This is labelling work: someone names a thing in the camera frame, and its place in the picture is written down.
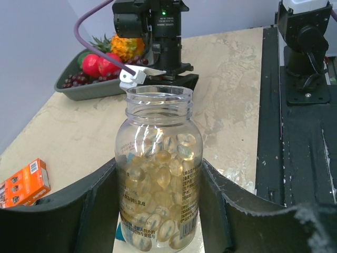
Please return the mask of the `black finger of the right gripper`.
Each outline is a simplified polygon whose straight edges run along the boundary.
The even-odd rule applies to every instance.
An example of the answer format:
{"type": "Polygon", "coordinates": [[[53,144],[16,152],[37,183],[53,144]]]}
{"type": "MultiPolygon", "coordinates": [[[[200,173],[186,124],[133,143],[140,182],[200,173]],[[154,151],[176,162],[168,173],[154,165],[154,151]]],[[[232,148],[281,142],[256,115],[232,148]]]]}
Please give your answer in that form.
{"type": "Polygon", "coordinates": [[[175,87],[185,87],[194,90],[196,84],[199,80],[199,75],[188,74],[188,75],[157,75],[148,76],[142,86],[158,86],[155,91],[175,91],[175,87]]]}

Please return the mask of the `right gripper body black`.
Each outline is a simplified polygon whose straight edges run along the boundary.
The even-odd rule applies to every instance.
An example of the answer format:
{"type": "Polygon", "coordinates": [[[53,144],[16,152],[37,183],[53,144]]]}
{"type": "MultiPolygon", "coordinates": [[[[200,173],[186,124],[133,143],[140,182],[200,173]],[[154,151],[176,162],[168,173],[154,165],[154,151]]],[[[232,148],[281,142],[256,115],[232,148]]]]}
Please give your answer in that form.
{"type": "Polygon", "coordinates": [[[165,71],[165,75],[175,79],[176,76],[186,71],[193,71],[190,63],[182,63],[181,37],[152,37],[151,52],[153,63],[147,67],[165,71]]]}

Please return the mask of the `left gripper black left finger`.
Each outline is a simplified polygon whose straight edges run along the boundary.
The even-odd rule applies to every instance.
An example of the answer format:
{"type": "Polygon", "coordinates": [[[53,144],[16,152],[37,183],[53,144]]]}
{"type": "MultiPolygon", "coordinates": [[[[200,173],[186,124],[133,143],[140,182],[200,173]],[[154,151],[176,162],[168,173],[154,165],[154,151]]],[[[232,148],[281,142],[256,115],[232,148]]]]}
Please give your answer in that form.
{"type": "Polygon", "coordinates": [[[118,220],[115,159],[33,206],[1,210],[1,252],[112,252],[118,220]]]}

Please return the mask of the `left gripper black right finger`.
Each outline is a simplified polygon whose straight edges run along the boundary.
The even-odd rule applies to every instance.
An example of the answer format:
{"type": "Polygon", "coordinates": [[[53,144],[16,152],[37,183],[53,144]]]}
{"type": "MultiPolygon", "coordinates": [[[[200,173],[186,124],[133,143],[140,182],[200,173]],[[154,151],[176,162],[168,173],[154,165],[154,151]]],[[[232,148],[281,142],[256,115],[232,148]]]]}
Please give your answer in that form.
{"type": "Polygon", "coordinates": [[[200,220],[205,252],[336,252],[336,206],[284,207],[201,165],[200,220]]]}

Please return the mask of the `clear pill bottle yellow capsules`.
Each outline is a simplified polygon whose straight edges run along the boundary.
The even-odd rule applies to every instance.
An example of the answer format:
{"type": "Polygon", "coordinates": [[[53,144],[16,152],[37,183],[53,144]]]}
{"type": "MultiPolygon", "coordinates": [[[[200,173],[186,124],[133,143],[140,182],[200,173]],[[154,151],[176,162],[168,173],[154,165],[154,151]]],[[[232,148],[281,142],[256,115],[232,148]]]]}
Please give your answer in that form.
{"type": "Polygon", "coordinates": [[[178,252],[194,238],[203,141],[192,122],[192,90],[127,90],[115,140],[121,232],[140,252],[178,252]]]}

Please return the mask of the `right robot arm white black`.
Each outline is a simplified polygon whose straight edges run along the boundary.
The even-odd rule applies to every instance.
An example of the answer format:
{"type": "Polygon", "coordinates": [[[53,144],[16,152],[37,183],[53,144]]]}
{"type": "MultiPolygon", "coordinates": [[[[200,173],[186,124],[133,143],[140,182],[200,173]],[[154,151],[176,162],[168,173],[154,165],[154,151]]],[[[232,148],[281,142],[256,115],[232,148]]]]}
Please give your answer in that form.
{"type": "MultiPolygon", "coordinates": [[[[193,89],[198,76],[181,61],[181,14],[189,8],[182,1],[116,1],[114,26],[121,38],[141,38],[153,52],[146,84],[193,89]]],[[[324,33],[332,5],[328,1],[281,1],[276,24],[286,43],[281,85],[289,104],[323,104],[330,101],[324,60],[329,48],[324,33]]]]}

